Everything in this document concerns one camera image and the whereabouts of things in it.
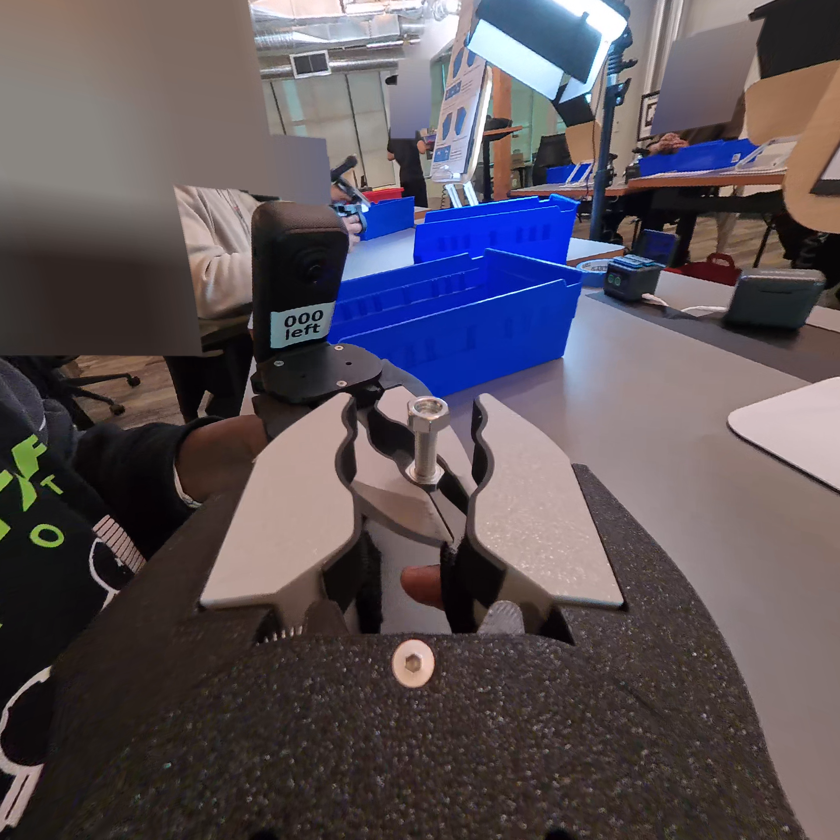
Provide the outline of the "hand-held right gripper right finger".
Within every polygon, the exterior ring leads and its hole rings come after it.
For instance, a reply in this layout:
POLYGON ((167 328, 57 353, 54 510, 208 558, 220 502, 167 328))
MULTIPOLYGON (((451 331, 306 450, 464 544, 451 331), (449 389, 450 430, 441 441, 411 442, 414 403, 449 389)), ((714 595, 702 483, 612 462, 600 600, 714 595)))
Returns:
POLYGON ((476 491, 457 576, 480 625, 509 602, 524 630, 561 633, 560 609, 620 610, 624 595, 562 448, 490 394, 474 401, 476 491))

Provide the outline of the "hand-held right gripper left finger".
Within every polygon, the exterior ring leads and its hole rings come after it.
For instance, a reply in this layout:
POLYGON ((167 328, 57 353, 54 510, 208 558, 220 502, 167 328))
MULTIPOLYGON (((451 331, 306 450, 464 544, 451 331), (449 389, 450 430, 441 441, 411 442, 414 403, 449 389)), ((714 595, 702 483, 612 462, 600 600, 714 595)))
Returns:
POLYGON ((356 403, 337 394, 280 432, 256 458, 200 604, 272 607, 283 627, 309 606, 346 613, 362 587, 355 477, 356 403))

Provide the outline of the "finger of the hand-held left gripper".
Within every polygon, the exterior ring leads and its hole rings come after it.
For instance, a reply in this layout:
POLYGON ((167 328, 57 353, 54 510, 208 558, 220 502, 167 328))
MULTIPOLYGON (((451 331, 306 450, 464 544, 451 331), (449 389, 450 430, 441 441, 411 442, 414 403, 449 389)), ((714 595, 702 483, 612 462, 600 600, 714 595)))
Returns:
POLYGON ((430 496, 373 446, 363 425, 358 427, 354 455, 352 489, 367 517, 418 543, 440 546, 454 541, 430 496))
MULTIPOLYGON (((409 408, 416 401, 431 403, 432 408, 448 409, 442 398, 415 395, 405 387, 388 389, 377 401, 377 449, 392 457, 401 471, 414 461, 415 435, 409 423, 409 408)), ((437 465, 444 472, 437 488, 461 513, 467 513, 475 481, 469 458, 450 421, 437 430, 436 457, 437 465)))

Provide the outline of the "long steel hex bolt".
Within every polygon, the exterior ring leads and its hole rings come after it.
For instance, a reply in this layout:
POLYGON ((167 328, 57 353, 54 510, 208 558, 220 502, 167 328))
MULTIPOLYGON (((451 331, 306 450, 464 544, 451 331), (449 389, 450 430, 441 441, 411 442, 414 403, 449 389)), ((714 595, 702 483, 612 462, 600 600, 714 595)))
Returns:
POLYGON ((414 434, 408 428, 414 436, 414 458, 406 474, 412 483, 425 491, 434 491, 444 475, 443 467, 438 465, 438 436, 448 428, 450 425, 436 434, 414 434))

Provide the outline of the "steel hex nut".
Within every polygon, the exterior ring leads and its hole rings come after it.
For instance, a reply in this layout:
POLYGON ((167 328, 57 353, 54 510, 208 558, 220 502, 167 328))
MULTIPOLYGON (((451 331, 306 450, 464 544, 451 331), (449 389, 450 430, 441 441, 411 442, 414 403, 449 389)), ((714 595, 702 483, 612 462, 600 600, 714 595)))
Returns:
POLYGON ((414 434, 438 433, 450 425, 450 412, 446 401, 425 395, 407 404, 407 424, 414 434))

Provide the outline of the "person's left forearm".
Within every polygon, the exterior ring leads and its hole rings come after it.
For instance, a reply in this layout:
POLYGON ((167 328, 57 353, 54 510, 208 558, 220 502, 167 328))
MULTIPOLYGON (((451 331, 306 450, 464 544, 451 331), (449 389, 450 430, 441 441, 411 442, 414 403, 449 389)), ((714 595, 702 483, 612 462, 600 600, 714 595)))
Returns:
POLYGON ((77 436, 75 470, 147 560, 192 514, 177 489, 175 461, 186 437, 206 424, 97 425, 77 436))

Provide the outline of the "person's right hand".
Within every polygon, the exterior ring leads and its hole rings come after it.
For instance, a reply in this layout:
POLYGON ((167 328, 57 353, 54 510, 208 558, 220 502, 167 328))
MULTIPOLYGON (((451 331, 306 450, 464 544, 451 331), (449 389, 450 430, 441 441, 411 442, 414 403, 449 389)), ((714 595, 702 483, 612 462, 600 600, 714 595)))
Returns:
POLYGON ((445 609, 438 564, 406 567, 401 573, 401 587, 414 602, 440 611, 445 609))

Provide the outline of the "person's left hand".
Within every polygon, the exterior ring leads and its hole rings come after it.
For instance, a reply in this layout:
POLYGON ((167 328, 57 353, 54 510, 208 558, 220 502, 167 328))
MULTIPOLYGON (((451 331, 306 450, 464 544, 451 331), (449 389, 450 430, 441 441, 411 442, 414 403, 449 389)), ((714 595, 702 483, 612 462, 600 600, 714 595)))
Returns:
POLYGON ((174 471, 179 493, 195 504, 231 490, 249 477, 268 445, 255 414, 236 416, 193 429, 179 444, 174 471))

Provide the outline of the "blue plastic bin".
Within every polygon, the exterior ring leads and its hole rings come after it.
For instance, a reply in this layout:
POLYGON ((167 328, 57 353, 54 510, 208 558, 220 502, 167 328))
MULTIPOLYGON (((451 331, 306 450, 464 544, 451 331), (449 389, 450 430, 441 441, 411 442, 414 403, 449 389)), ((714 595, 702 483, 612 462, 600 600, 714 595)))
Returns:
POLYGON ((429 212, 415 229, 414 263, 494 249, 563 265, 578 206, 553 194, 429 212))
POLYGON ((363 209, 360 219, 364 230, 360 240, 371 241, 415 226, 415 202, 412 196, 372 203, 363 209))
POLYGON ((584 273, 489 248, 344 280, 331 343, 446 396, 563 357, 584 273))

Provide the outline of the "black office chair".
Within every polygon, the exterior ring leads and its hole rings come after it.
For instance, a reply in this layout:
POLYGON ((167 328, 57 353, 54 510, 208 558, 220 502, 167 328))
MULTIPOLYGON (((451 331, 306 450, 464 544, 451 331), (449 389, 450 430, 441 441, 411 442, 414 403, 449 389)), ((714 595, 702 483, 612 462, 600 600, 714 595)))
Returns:
POLYGON ((198 419, 206 394, 206 416, 238 416, 253 360, 253 343, 246 325, 210 332, 202 338, 202 345, 199 355, 164 357, 187 424, 198 419))

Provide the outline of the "black battery charger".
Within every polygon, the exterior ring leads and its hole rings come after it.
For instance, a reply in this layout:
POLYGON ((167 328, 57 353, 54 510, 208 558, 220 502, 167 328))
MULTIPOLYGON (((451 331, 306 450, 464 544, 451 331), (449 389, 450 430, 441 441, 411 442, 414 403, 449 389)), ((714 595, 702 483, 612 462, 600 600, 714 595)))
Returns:
POLYGON ((603 291, 620 301, 641 301, 644 295, 655 294, 660 273, 665 266, 638 255, 624 255, 609 260, 603 280, 603 291))

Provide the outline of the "instruction sheet on stand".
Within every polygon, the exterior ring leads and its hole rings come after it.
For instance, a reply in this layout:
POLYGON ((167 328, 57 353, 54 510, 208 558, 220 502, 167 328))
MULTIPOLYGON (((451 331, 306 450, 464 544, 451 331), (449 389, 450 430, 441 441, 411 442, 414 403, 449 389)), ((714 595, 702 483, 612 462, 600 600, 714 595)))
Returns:
POLYGON ((480 157, 491 98, 491 70, 469 48, 471 7, 462 10, 440 107, 431 180, 438 184, 472 181, 480 157))

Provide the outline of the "person's printed black shirt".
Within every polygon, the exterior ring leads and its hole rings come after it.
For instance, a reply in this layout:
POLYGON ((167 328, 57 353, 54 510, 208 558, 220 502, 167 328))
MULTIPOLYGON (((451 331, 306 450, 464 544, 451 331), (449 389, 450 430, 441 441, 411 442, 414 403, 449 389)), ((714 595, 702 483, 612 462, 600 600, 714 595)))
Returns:
POLYGON ((46 763, 53 666, 145 558, 74 470, 67 412, 5 360, 1 433, 1 825, 11 838, 46 763))

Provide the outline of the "white display stand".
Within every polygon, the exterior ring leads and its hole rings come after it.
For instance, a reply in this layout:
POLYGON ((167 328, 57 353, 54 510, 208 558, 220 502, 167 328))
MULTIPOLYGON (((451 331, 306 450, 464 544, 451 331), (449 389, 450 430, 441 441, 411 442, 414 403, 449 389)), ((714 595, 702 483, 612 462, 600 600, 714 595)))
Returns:
POLYGON ((839 379, 819 381, 741 407, 728 427, 827 487, 839 490, 839 379))

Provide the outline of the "red bag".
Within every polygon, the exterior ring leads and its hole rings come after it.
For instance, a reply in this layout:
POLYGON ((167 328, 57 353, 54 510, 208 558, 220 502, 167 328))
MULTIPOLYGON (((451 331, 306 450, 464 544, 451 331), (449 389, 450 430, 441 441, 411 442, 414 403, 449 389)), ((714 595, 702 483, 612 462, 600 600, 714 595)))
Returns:
POLYGON ((712 253, 705 260, 690 261, 679 268, 679 273, 725 287, 734 287, 742 269, 728 254, 712 253))

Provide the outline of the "dark grey case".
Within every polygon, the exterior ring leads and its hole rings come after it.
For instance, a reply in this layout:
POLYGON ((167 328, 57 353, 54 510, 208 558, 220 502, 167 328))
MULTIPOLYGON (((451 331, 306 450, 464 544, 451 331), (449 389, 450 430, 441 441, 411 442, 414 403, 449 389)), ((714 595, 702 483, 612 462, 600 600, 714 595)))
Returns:
POLYGON ((741 273, 721 320, 728 326, 798 330, 826 285, 817 269, 750 269, 741 273))

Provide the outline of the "wood-top desk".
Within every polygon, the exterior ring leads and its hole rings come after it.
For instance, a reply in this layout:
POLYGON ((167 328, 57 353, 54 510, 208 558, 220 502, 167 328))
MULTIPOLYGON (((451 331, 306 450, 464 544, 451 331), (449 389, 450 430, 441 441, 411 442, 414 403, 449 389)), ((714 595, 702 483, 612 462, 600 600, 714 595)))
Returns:
POLYGON ((652 208, 677 214, 677 248, 674 265, 682 267, 690 255, 690 241, 695 232, 697 219, 713 214, 743 214, 751 217, 767 217, 773 226, 779 216, 786 212, 782 185, 782 171, 762 174, 755 171, 710 174, 670 173, 633 179, 622 185, 611 185, 605 189, 605 203, 617 201, 625 204, 630 196, 651 193, 652 208), (768 186, 768 192, 757 192, 743 196, 721 196, 723 187, 768 186))

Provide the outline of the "studio light panel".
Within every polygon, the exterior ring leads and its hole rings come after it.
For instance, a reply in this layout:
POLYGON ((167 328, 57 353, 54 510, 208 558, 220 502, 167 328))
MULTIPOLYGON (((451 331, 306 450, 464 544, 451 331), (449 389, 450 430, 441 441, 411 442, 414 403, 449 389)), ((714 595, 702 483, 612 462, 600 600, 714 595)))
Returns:
POLYGON ((610 48, 628 32, 624 2, 481 1, 467 48, 546 99, 592 91, 610 48))

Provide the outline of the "row of small blue bins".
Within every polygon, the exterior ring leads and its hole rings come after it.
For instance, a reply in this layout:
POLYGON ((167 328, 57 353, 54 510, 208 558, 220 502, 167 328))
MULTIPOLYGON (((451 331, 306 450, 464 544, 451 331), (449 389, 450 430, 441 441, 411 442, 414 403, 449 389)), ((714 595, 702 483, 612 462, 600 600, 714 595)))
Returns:
MULTIPOLYGON (((747 159, 759 146, 748 139, 715 140, 697 143, 672 154, 640 157, 625 175, 630 181, 637 177, 668 173, 712 172, 727 169, 747 159)), ((584 185, 594 183, 595 163, 567 164, 550 167, 546 184, 584 185)))

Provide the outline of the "wooden display board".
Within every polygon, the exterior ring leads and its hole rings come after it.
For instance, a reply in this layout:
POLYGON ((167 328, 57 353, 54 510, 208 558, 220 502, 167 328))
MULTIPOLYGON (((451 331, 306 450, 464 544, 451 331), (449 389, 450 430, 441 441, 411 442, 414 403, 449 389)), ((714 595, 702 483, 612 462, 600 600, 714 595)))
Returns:
POLYGON ((784 204, 795 222, 817 232, 838 235, 839 74, 828 84, 787 164, 784 204), (835 194, 814 192, 826 170, 835 194))

